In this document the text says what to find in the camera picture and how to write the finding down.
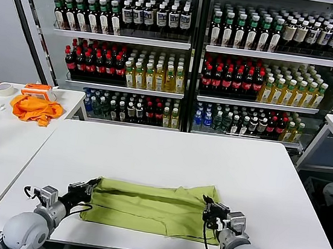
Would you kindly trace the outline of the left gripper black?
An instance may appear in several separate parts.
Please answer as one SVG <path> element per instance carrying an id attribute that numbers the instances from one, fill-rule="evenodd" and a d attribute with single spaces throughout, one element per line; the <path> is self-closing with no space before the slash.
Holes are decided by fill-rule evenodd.
<path id="1" fill-rule="evenodd" d="M 92 192 L 101 182 L 102 178 L 91 179 L 87 183 L 73 183 L 68 186 L 65 195 L 59 197 L 59 201 L 66 210 L 72 210 L 81 203 L 88 203 L 91 200 Z"/>

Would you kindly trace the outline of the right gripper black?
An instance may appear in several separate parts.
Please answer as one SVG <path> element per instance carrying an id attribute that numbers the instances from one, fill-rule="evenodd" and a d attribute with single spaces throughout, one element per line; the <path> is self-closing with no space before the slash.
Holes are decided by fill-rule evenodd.
<path id="1" fill-rule="evenodd" d="M 221 203 L 216 203 L 211 197 L 203 195 L 206 207 L 202 213 L 202 220 L 204 221 L 205 227 L 219 228 L 218 219 L 223 224 L 224 220 L 227 220 L 227 215 L 230 213 L 230 208 Z"/>

